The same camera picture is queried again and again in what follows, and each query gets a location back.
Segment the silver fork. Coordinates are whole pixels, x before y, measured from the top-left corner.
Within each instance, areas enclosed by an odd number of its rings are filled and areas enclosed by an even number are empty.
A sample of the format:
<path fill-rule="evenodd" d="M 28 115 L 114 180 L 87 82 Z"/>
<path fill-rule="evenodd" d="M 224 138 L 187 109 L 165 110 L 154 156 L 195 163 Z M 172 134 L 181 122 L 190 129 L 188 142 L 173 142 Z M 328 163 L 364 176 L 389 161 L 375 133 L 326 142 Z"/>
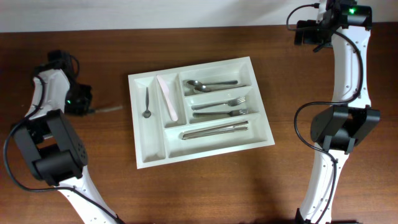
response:
<path fill-rule="evenodd" d="M 232 111 L 219 111 L 219 112 L 206 112 L 206 113 L 192 113 L 194 118 L 207 117 L 207 116 L 241 116 L 249 114 L 249 110 L 232 110 Z"/>
<path fill-rule="evenodd" d="M 210 107 L 219 106 L 219 105 L 227 105 L 227 106 L 234 107 L 234 106 L 240 105 L 241 103 L 244 103 L 245 101 L 246 101 L 246 97 L 242 96 L 242 97 L 238 97 L 238 98 L 235 98 L 235 99 L 232 99 L 232 100 L 228 100 L 228 101 L 224 101 L 224 102 L 220 102 L 220 103 L 210 103 L 210 104 L 207 104 L 207 105 L 195 105 L 195 106 L 192 106 L 191 109 L 195 111 L 195 110 L 202 110 L 202 109 L 205 109 L 205 108 L 210 108 Z"/>

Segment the small dark teaspoon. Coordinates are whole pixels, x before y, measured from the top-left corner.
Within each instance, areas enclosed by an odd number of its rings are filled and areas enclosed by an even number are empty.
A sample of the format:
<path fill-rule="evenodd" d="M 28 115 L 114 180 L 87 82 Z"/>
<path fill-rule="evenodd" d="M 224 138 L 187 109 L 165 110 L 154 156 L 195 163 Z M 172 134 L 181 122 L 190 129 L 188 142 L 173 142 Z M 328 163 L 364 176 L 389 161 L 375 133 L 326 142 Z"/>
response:
<path fill-rule="evenodd" d="M 149 109 L 149 88 L 146 88 L 146 109 L 142 112 L 142 116 L 144 118 L 150 118 L 152 115 L 150 109 Z"/>

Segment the pink plastic knife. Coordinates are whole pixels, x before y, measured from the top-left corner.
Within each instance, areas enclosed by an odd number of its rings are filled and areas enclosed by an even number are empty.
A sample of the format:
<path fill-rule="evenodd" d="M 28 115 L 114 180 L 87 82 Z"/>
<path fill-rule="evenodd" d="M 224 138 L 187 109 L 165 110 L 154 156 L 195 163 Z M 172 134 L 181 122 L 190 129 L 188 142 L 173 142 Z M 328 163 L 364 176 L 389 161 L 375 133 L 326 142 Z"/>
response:
<path fill-rule="evenodd" d="M 165 102 L 166 102 L 167 109 L 169 111 L 169 115 L 170 115 L 171 120 L 172 121 L 178 121 L 178 115 L 177 115 L 177 112 L 176 112 L 176 110 L 175 110 L 175 108 L 174 108 L 174 106 L 173 106 L 173 104 L 172 104 L 172 102 L 170 100 L 170 90 L 169 90 L 165 80 L 160 75 L 156 75 L 156 79 L 159 82 L 159 85 L 160 85 L 160 87 L 162 89 L 162 93 L 163 93 L 163 96 L 165 98 Z"/>

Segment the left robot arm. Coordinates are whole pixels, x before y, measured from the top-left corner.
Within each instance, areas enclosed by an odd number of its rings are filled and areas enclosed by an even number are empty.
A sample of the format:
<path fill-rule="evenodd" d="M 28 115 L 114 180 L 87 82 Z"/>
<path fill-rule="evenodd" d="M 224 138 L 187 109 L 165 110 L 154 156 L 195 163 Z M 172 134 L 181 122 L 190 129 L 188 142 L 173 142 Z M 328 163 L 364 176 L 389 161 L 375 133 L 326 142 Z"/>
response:
<path fill-rule="evenodd" d="M 24 118 L 11 129 L 3 159 L 14 183 L 28 192 L 60 192 L 84 223 L 122 223 L 96 189 L 88 172 L 88 154 L 67 120 L 68 115 L 92 112 L 91 87 L 77 82 L 79 61 L 64 50 L 47 54 L 47 62 L 34 68 L 34 94 Z M 11 172 L 7 150 L 13 139 L 35 179 L 46 188 L 20 183 Z"/>

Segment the small silver teaspoon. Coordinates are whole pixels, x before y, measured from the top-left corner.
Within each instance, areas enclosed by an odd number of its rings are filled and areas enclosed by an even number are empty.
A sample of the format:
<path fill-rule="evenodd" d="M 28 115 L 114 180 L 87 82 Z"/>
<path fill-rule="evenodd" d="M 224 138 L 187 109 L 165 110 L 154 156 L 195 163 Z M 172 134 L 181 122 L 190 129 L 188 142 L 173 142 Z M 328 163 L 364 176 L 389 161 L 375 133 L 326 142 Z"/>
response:
<path fill-rule="evenodd" d="M 112 111 L 117 111 L 123 109 L 123 105 L 120 106 L 113 106 L 113 107 L 108 107 L 108 108 L 99 108 L 99 109 L 93 109 L 93 113 L 108 113 Z"/>

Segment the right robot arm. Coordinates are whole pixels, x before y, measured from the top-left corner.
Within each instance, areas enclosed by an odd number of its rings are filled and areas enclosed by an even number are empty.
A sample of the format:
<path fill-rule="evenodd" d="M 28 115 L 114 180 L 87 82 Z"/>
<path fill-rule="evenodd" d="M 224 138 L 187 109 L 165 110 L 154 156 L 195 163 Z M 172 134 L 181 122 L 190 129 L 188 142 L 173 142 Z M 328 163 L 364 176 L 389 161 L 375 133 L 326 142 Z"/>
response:
<path fill-rule="evenodd" d="M 295 44 L 313 44 L 314 51 L 331 47 L 335 81 L 331 102 L 310 127 L 315 151 L 312 174 L 296 223 L 331 223 L 331 210 L 342 168 L 357 146 L 379 123 L 381 112 L 371 107 L 366 76 L 372 9 L 357 1 L 319 1 L 315 20 L 298 21 Z"/>

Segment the large silver spoon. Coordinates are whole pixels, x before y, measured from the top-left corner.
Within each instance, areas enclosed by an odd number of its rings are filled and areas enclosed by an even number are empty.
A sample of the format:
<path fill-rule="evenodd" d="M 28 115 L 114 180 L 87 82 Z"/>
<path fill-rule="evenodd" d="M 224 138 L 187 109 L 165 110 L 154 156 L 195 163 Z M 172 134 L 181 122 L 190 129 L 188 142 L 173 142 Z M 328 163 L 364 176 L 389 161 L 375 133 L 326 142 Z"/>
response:
<path fill-rule="evenodd" d="M 202 85 L 202 86 L 197 86 L 193 89 L 193 92 L 196 94 L 201 94 L 201 93 L 210 93 L 210 92 L 215 92 L 215 91 L 221 91 L 221 90 L 230 90 L 234 88 L 240 88 L 240 87 L 245 87 L 246 85 L 236 85 L 236 86 L 228 86 L 228 87 L 223 87 L 223 88 L 210 88 L 208 86 Z"/>
<path fill-rule="evenodd" d="M 211 83 L 202 83 L 197 80 L 185 80 L 185 84 L 191 85 L 194 87 L 203 86 L 203 85 L 236 85 L 238 84 L 237 80 L 230 80 L 225 82 L 211 82 Z"/>

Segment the white plastic cutlery tray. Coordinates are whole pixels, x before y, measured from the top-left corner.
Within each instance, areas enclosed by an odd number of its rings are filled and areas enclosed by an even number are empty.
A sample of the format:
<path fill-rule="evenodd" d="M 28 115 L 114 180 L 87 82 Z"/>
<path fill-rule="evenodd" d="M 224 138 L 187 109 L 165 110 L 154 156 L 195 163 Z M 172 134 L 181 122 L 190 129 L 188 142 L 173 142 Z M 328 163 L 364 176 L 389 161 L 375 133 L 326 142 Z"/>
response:
<path fill-rule="evenodd" d="M 177 112 L 178 121 L 172 121 L 156 75 L 160 75 L 170 90 L 170 100 Z M 202 83 L 237 80 L 245 87 L 196 94 L 194 86 L 185 80 Z M 219 62 L 203 63 L 128 76 L 131 98 L 132 125 L 137 168 L 160 166 L 174 162 L 215 156 L 275 143 L 262 102 L 259 86 L 249 57 Z M 223 88 L 236 85 L 206 85 Z M 150 118 L 144 118 L 146 88 L 149 88 Z M 238 97 L 246 101 L 238 106 L 219 105 L 202 110 L 192 110 L 195 105 L 220 103 Z M 249 110 L 241 116 L 207 116 L 194 118 L 192 113 L 232 110 Z M 249 121 L 248 130 L 182 140 L 182 133 Z"/>

